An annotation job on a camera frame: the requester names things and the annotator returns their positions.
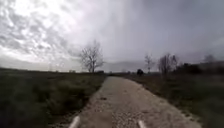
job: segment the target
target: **gravel path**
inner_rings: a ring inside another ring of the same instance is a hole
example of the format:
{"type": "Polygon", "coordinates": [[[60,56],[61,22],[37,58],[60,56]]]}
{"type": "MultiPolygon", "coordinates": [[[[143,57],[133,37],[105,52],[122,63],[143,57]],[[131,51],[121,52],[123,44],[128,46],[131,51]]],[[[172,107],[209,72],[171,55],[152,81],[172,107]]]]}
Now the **gravel path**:
{"type": "Polygon", "coordinates": [[[141,85],[109,77],[80,113],[80,128],[200,128],[179,110],[141,85]]]}

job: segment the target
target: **green grass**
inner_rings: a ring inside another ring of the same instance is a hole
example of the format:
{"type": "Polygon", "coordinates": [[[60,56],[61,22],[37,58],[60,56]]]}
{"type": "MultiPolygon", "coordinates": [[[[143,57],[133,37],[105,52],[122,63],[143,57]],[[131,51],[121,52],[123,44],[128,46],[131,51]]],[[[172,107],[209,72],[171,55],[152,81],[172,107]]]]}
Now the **green grass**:
{"type": "Polygon", "coordinates": [[[164,79],[160,75],[127,75],[156,95],[167,99],[186,115],[199,117],[203,128],[224,128],[224,76],[179,75],[164,79]]]}
{"type": "Polygon", "coordinates": [[[0,70],[0,127],[44,128],[79,111],[105,76],[0,70]]]}

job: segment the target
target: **tree line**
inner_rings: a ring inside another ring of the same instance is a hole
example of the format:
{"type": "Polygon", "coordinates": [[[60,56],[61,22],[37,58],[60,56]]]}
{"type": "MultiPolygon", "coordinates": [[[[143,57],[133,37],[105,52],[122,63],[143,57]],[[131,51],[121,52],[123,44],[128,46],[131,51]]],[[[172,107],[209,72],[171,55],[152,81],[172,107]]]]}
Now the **tree line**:
{"type": "MultiPolygon", "coordinates": [[[[88,70],[90,73],[94,73],[97,68],[103,66],[104,59],[100,43],[97,41],[86,45],[78,55],[82,68],[88,70]]],[[[204,58],[204,63],[212,65],[215,62],[215,58],[212,55],[207,55],[204,58]]],[[[201,73],[202,69],[198,64],[181,63],[176,55],[167,53],[159,58],[158,62],[155,63],[150,55],[145,56],[145,66],[148,73],[151,69],[157,65],[159,72],[163,75],[167,75],[170,72],[174,73],[201,73]]]]}

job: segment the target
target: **tree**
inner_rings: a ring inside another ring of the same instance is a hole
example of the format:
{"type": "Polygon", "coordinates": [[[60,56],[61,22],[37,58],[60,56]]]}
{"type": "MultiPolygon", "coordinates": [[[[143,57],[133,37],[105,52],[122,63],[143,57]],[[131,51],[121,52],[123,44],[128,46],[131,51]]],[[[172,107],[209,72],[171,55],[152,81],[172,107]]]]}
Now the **tree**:
{"type": "Polygon", "coordinates": [[[79,54],[80,62],[83,68],[89,72],[95,72],[95,69],[103,66],[103,55],[100,44],[94,41],[92,44],[86,45],[79,54]]]}
{"type": "Polygon", "coordinates": [[[162,56],[158,62],[159,71],[166,75],[167,73],[176,69],[178,65],[178,59],[175,55],[170,55],[169,53],[162,56]]]}
{"type": "Polygon", "coordinates": [[[151,59],[151,57],[149,55],[145,56],[145,63],[146,63],[146,67],[148,69],[148,72],[150,72],[150,70],[151,70],[152,66],[154,65],[154,63],[153,63],[153,61],[152,61],[152,59],[151,59]]]}
{"type": "Polygon", "coordinates": [[[215,57],[211,54],[206,55],[205,58],[204,58],[205,63],[212,63],[214,61],[215,61],[215,57]]]}
{"type": "Polygon", "coordinates": [[[144,74],[144,72],[141,69],[137,70],[137,75],[142,76],[144,74]]]}

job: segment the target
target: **sky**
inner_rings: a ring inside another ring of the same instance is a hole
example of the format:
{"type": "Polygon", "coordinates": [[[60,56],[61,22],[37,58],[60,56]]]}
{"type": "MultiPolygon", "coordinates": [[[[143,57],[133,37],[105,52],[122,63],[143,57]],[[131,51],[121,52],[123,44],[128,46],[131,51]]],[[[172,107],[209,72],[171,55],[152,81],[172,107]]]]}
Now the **sky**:
{"type": "Polygon", "coordinates": [[[0,66],[80,70],[97,40],[108,63],[224,58],[223,0],[0,0],[0,66]]]}

